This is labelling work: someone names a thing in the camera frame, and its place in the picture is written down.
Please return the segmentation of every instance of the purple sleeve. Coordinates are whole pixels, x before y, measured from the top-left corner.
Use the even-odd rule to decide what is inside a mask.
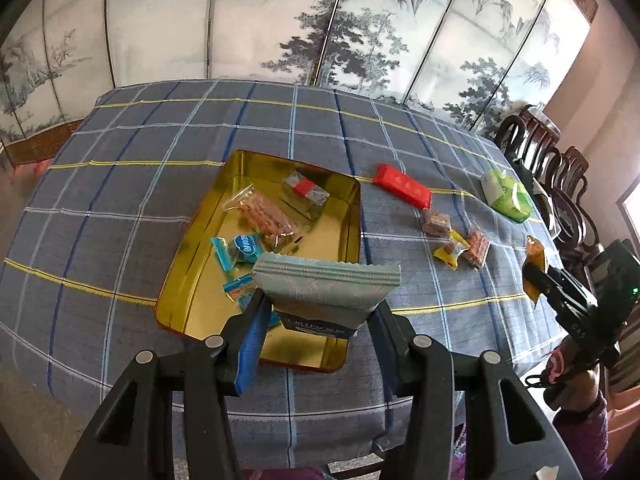
[[[598,399],[586,412],[560,410],[554,427],[574,458],[584,480],[599,480],[607,472],[607,401]]]

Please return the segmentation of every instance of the beige wall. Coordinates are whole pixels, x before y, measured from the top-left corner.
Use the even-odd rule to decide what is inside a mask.
[[[605,246],[630,236],[616,201],[640,173],[640,48],[608,0],[545,113],[589,161],[582,205]]]

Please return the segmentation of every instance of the plaid tablecloth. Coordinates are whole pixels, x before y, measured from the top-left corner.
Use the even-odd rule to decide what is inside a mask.
[[[524,224],[483,201],[479,177],[513,174],[490,142],[433,117],[325,89],[252,81],[171,81],[117,88],[69,139],[20,221],[0,278],[0,356],[90,418],[140,349],[169,354],[184,339],[162,329],[154,301],[191,216],[233,150],[288,156],[362,183],[362,263],[402,263],[388,298],[418,333],[449,349],[496,349],[523,372],[561,336],[545,301],[522,293],[525,234],[558,254],[535,218]],[[429,186],[433,208],[461,233],[494,242],[484,269],[453,272],[418,211],[373,186],[380,162]],[[330,375],[260,366],[229,399],[244,466],[287,467],[368,453],[402,439],[410,399],[383,386],[366,325]],[[176,453],[182,404],[175,397]]]

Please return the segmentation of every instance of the human hand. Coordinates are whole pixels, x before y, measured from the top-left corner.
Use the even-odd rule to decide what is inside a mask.
[[[569,336],[565,337],[557,348],[562,352],[564,359],[563,374],[572,370],[575,357],[579,351],[579,346]],[[546,362],[546,368],[552,367],[551,359]],[[598,382],[600,378],[599,365],[592,370],[587,370],[576,375],[574,378],[565,381],[571,388],[570,394],[560,404],[560,408],[570,412],[584,412],[598,398]]]

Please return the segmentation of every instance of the green snack package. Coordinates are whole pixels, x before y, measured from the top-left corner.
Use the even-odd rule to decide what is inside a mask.
[[[522,223],[531,216],[533,204],[522,183],[504,170],[489,170],[480,179],[486,202],[498,213]]]

